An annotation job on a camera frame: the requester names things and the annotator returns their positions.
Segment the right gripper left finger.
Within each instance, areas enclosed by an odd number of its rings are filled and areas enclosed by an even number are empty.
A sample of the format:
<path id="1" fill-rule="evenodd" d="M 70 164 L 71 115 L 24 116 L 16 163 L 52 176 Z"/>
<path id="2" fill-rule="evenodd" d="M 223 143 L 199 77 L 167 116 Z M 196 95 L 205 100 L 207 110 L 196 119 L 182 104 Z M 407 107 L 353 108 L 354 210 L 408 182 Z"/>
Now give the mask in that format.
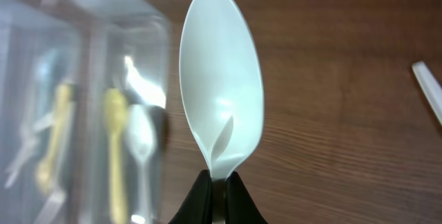
<path id="1" fill-rule="evenodd" d="M 202 170 L 169 224 L 212 224 L 213 189 L 210 173 Z"/>

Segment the white fork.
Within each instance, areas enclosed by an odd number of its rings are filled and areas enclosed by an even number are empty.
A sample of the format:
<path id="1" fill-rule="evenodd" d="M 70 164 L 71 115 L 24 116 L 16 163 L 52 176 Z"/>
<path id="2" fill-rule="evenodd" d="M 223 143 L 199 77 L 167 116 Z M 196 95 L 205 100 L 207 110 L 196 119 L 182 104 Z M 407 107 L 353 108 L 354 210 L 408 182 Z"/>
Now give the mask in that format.
<path id="1" fill-rule="evenodd" d="M 32 120 L 24 120 L 19 129 L 19 137 L 21 146 L 7 166 L 6 173 L 8 178 L 4 184 L 6 189 L 11 188 L 15 183 L 21 168 L 35 154 L 39 141 L 39 133 L 52 125 L 52 113 L 47 113 L 43 117 L 34 122 Z"/>

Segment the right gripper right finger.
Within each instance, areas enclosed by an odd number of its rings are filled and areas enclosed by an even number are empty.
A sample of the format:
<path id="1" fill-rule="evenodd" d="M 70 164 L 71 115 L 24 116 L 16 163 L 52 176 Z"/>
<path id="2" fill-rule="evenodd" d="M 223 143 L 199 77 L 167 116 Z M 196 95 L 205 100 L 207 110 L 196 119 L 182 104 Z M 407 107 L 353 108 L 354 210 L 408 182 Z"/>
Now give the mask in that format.
<path id="1" fill-rule="evenodd" d="M 226 180 L 225 223 L 268 224 L 236 171 Z"/>

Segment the light blue plastic fork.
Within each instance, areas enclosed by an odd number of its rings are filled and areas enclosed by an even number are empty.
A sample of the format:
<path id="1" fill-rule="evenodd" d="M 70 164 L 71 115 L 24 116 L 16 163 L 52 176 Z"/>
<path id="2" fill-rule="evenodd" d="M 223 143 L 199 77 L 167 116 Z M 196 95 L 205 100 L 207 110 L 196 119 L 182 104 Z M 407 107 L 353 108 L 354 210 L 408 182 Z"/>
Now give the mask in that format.
<path id="1" fill-rule="evenodd" d="M 41 62 L 37 69 L 37 99 L 36 116 L 41 117 L 50 108 L 52 86 L 54 84 L 53 70 L 56 65 L 59 51 L 52 48 L 41 56 Z"/>

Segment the yellow plastic fork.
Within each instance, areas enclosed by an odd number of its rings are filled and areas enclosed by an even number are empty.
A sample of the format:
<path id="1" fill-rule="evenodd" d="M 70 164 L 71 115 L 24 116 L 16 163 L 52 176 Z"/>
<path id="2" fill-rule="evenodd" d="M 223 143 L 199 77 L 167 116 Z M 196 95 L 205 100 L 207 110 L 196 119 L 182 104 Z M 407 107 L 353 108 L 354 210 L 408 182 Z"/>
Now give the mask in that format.
<path id="1" fill-rule="evenodd" d="M 43 195 L 47 195 L 54 184 L 55 158 L 59 153 L 61 137 L 66 126 L 68 110 L 73 102 L 74 91 L 73 85 L 68 83 L 59 84 L 55 90 L 48 148 L 35 172 L 38 189 Z"/>

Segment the yellow plastic spoon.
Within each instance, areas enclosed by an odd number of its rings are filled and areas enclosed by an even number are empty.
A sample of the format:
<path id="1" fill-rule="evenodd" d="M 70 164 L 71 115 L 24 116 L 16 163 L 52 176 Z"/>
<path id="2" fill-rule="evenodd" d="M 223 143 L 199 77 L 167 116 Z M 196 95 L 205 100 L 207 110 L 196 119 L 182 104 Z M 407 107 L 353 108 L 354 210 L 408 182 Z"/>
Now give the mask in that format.
<path id="1" fill-rule="evenodd" d="M 128 203 L 123 179 L 122 134 L 126 128 L 128 112 L 125 95 L 110 88 L 104 95 L 104 121 L 108 136 L 108 191 L 110 220 L 128 222 Z"/>

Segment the translucent white spoon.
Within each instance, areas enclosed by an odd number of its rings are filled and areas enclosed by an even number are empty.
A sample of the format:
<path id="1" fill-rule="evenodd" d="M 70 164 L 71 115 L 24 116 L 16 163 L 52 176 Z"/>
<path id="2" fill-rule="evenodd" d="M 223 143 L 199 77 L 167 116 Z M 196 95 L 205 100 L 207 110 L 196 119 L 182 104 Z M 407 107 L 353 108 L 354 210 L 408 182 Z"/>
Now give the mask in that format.
<path id="1" fill-rule="evenodd" d="M 441 123 L 441 85 L 424 62 L 414 63 L 412 71 L 437 120 Z"/>

